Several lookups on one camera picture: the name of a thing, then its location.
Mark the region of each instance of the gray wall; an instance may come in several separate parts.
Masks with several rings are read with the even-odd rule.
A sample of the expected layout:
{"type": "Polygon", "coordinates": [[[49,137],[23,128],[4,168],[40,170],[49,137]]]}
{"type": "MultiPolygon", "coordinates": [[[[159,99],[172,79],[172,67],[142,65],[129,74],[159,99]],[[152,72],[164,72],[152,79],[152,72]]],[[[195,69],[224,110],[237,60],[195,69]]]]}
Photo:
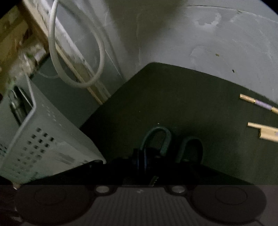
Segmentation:
{"type": "MultiPolygon", "coordinates": [[[[278,16],[259,0],[75,3],[102,25],[126,79],[149,62],[162,62],[224,78],[277,102],[278,16]]],[[[95,47],[79,44],[82,54],[94,56],[95,47]]]]}
{"type": "MultiPolygon", "coordinates": [[[[60,62],[65,72],[74,79],[74,74],[64,61],[60,59],[60,62]]],[[[50,57],[42,64],[39,71],[46,76],[57,74],[50,57]]],[[[87,89],[72,88],[60,78],[45,78],[35,73],[32,81],[46,98],[77,127],[80,127],[99,107],[99,104],[87,89]]]]}

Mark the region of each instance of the circular cover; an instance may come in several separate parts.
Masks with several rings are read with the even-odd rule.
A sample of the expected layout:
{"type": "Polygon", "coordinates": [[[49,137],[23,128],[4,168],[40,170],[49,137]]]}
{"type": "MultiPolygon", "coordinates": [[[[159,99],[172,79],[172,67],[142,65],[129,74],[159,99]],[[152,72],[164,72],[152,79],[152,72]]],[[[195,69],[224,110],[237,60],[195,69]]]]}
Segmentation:
{"type": "Polygon", "coordinates": [[[176,185],[172,187],[172,191],[179,194],[179,193],[184,193],[185,192],[185,187],[181,185],[176,185]]]}
{"type": "Polygon", "coordinates": [[[98,193],[107,193],[107,192],[109,192],[109,187],[107,187],[107,186],[97,186],[96,187],[96,191],[98,192],[98,193]]]}
{"type": "Polygon", "coordinates": [[[266,197],[254,185],[199,185],[192,203],[207,218],[240,224],[254,221],[263,212],[266,197]]]}
{"type": "Polygon", "coordinates": [[[27,222],[57,225],[83,215],[90,205],[83,185],[25,185],[16,195],[16,209],[27,222]]]}

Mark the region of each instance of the metal bolt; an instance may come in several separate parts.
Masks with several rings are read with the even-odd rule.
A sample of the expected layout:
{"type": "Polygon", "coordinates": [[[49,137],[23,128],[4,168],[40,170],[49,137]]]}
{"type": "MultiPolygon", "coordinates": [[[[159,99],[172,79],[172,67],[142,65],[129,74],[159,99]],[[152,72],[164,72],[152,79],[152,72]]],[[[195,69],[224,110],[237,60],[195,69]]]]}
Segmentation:
{"type": "Polygon", "coordinates": [[[183,192],[185,192],[185,188],[184,188],[184,186],[176,185],[176,186],[172,187],[172,191],[175,193],[183,193],[183,192]]]}
{"type": "Polygon", "coordinates": [[[107,186],[98,186],[98,187],[96,187],[96,191],[98,192],[98,193],[107,193],[107,192],[109,192],[109,187],[107,187],[107,186]]]}

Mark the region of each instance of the dark green platform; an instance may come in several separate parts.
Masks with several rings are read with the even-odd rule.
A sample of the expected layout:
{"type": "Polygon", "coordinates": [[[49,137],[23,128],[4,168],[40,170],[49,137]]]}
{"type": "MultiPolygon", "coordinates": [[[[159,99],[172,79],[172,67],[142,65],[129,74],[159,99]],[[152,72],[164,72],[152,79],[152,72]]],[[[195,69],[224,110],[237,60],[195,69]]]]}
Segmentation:
{"type": "Polygon", "coordinates": [[[278,143],[258,138],[248,122],[278,127],[278,115],[239,99],[276,104],[221,78],[151,63],[124,84],[81,127],[110,161],[131,155],[145,133],[161,125],[173,133],[170,155],[183,137],[199,137],[203,164],[254,184],[278,184],[278,143]]]}

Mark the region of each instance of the white cable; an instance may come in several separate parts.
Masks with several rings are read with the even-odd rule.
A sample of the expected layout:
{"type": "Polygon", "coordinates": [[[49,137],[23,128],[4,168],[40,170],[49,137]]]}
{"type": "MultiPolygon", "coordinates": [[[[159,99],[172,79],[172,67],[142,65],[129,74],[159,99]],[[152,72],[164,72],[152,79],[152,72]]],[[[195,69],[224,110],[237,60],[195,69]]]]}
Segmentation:
{"type": "Polygon", "coordinates": [[[48,76],[48,75],[45,75],[44,73],[40,72],[40,71],[36,71],[36,73],[38,73],[39,75],[45,77],[45,78],[50,78],[50,79],[55,79],[55,78],[59,78],[58,75],[52,75],[52,76],[48,76]]]}
{"type": "Polygon", "coordinates": [[[93,85],[100,77],[100,75],[103,72],[104,68],[104,57],[105,57],[105,49],[103,45],[102,39],[98,36],[97,32],[95,31],[92,21],[85,15],[83,11],[81,11],[77,6],[73,6],[73,3],[67,4],[67,8],[69,8],[70,11],[72,11],[75,15],[79,16],[79,18],[88,25],[90,31],[94,35],[99,51],[100,51],[100,64],[98,67],[98,70],[96,74],[88,81],[88,82],[75,82],[70,77],[67,76],[66,72],[63,70],[59,58],[56,52],[56,46],[55,46],[55,21],[56,21],[56,14],[57,14],[57,8],[60,0],[55,0],[52,9],[50,12],[50,19],[49,19],[49,30],[48,30],[48,44],[49,44],[49,51],[51,60],[53,62],[53,65],[58,73],[58,76],[68,85],[77,87],[77,88],[87,88],[93,85]]]}

